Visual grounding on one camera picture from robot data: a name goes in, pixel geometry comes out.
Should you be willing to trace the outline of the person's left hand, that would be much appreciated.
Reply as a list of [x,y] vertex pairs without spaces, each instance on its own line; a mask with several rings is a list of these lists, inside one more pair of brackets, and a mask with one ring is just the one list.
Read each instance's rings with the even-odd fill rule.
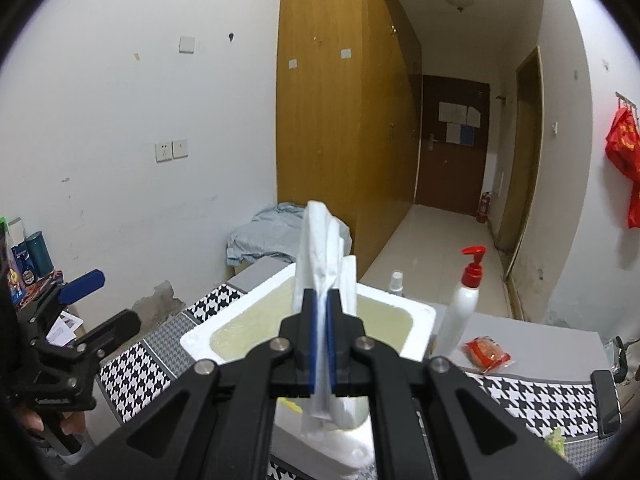
[[[24,406],[12,410],[13,415],[27,430],[43,432],[44,423],[41,417],[34,411]],[[86,431],[86,416],[84,412],[62,412],[60,416],[60,428],[63,434],[80,436]]]

